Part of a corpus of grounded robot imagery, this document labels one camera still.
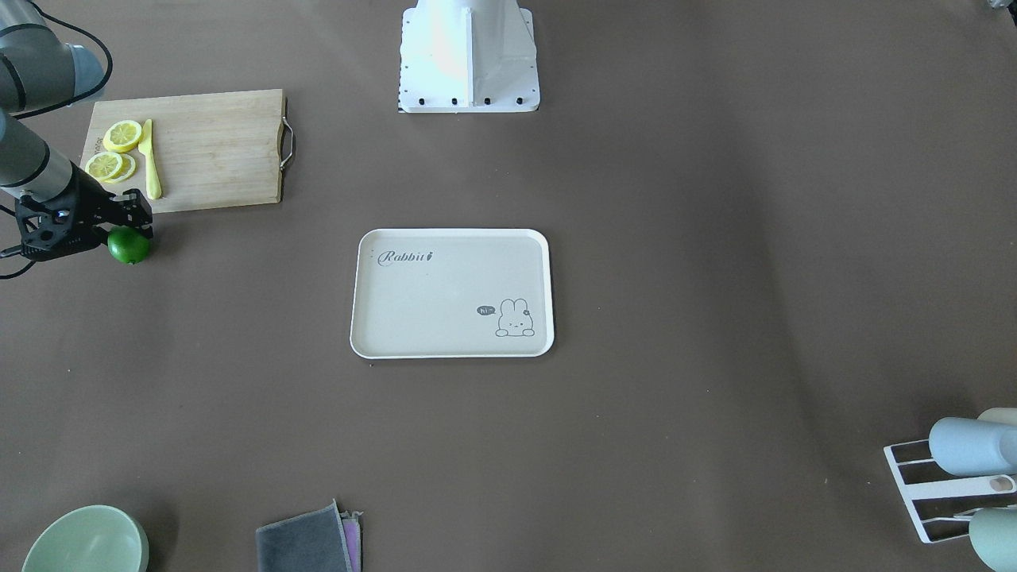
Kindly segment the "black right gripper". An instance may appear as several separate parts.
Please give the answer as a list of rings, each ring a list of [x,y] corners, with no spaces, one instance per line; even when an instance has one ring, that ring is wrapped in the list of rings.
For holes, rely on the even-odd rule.
[[[104,187],[80,167],[72,168],[72,177],[63,192],[63,209],[72,217],[72,223],[97,228],[99,224],[132,228],[143,236],[153,238],[153,213],[145,193],[137,188],[120,195]]]

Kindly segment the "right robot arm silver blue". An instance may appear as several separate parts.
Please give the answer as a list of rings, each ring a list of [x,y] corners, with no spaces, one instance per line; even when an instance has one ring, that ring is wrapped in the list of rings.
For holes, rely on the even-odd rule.
[[[139,191],[108,192],[25,124],[102,93],[111,76],[111,61],[63,42],[52,23],[32,1],[2,3],[2,191],[15,201],[22,239],[40,249],[105,242],[106,226],[152,238],[149,205]]]

